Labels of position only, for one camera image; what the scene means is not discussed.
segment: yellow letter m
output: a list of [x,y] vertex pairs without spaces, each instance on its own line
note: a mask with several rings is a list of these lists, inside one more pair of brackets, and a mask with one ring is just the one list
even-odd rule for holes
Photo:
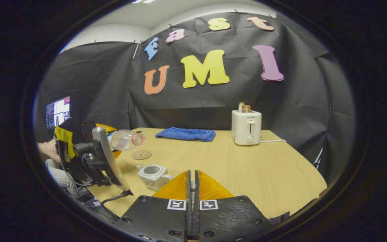
[[206,82],[207,74],[210,71],[210,77],[207,80],[209,84],[222,84],[229,82],[229,76],[225,74],[223,67],[223,54],[221,49],[215,49],[207,53],[204,63],[194,56],[190,55],[180,60],[184,64],[184,88],[195,87],[197,82],[193,79],[193,75],[197,78],[201,85]]

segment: wooden table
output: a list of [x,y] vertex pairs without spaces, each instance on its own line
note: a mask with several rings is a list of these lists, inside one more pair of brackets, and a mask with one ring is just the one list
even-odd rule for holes
[[[138,169],[135,167],[138,164],[141,167],[163,165],[173,177],[191,170],[192,180],[195,170],[201,170],[234,196],[248,196],[267,218],[288,211],[293,214],[318,198],[327,188],[321,174],[286,142],[238,146],[232,140],[230,130],[216,131],[211,142],[155,138],[163,129],[138,128],[134,131],[140,130],[146,137],[146,143],[133,150],[123,151],[116,159],[134,193],[134,196],[105,204],[118,216],[122,216],[138,196],[152,196],[155,193],[138,177]],[[262,130],[261,137],[261,140],[281,139],[270,130]],[[138,150],[150,150],[152,156],[139,161],[132,159],[131,154]],[[94,185],[89,190],[99,201],[121,193],[114,185]]]

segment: monitor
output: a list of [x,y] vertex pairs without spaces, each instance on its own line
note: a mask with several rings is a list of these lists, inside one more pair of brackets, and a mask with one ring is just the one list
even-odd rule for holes
[[70,117],[70,97],[62,98],[46,106],[47,129],[54,129]]

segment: white wall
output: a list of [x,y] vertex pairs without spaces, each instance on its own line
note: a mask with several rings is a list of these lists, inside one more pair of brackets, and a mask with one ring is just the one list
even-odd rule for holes
[[79,45],[107,41],[123,41],[140,43],[140,40],[146,40],[151,36],[150,29],[140,26],[124,24],[107,24],[100,26],[91,26],[77,34],[62,50],[67,50]]
[[123,41],[140,43],[140,40],[146,40],[152,35],[157,34],[169,27],[169,24],[176,25],[178,23],[190,20],[203,15],[219,13],[219,12],[234,12],[237,9],[238,12],[250,12],[261,15],[270,15],[275,18],[275,11],[267,8],[266,6],[258,7],[247,4],[235,4],[235,3],[222,3],[213,4],[196,9],[183,12],[172,18],[168,18],[162,23],[156,25],[153,29],[148,29],[141,26],[127,25],[127,24],[104,24],[90,26],[77,34],[62,50],[93,43],[96,40],[98,42],[106,41]]
[[234,4],[234,3],[213,4],[213,5],[207,5],[196,9],[192,9],[180,15],[177,15],[173,18],[169,18],[168,20],[164,21],[163,23],[160,23],[158,26],[153,28],[152,35],[157,34],[165,29],[168,29],[169,24],[176,25],[186,20],[190,20],[193,18],[197,18],[197,17],[201,17],[204,15],[209,15],[213,13],[235,12],[234,9],[237,9],[238,12],[250,12],[250,13],[256,13],[261,15],[271,15],[273,18],[275,18],[275,11],[267,8],[266,6],[258,7],[258,6],[252,6],[247,4]]

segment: coaster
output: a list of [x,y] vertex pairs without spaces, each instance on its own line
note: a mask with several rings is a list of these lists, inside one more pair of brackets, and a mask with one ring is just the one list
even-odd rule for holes
[[144,160],[149,158],[152,155],[152,152],[149,150],[139,150],[131,155],[134,160]]

